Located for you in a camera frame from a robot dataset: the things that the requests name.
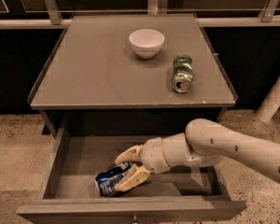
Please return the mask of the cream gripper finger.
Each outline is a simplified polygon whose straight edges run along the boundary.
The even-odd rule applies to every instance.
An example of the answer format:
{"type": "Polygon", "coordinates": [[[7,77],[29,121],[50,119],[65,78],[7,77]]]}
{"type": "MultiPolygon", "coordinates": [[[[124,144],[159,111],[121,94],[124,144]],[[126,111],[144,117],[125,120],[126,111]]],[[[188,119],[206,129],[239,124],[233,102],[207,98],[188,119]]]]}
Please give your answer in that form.
{"type": "Polygon", "coordinates": [[[131,161],[131,162],[141,162],[141,149],[142,145],[136,145],[128,148],[121,154],[119,154],[115,159],[115,164],[119,165],[121,163],[131,161]]]}
{"type": "Polygon", "coordinates": [[[144,166],[134,164],[120,182],[115,186],[116,191],[125,192],[144,183],[150,176],[150,171],[144,166]]]}

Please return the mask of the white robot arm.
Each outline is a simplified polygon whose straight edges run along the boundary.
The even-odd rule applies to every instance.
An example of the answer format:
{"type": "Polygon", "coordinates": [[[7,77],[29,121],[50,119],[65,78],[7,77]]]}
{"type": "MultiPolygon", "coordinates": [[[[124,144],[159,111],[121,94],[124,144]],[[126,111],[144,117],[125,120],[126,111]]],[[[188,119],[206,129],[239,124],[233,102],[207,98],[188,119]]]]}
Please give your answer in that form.
{"type": "Polygon", "coordinates": [[[280,184],[280,144],[232,131],[208,119],[194,119],[183,133],[147,140],[117,156],[133,163],[115,190],[125,192],[176,166],[207,167],[234,159],[280,184]]]}

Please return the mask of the white rounded gripper body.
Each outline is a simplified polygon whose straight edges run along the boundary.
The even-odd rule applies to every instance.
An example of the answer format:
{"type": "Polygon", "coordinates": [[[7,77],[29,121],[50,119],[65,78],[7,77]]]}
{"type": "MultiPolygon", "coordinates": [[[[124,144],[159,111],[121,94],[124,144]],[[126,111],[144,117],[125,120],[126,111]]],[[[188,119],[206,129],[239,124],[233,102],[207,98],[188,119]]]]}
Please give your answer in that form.
{"type": "Polygon", "coordinates": [[[142,145],[140,159],[152,174],[158,175],[170,170],[160,137],[149,139],[142,145]]]}

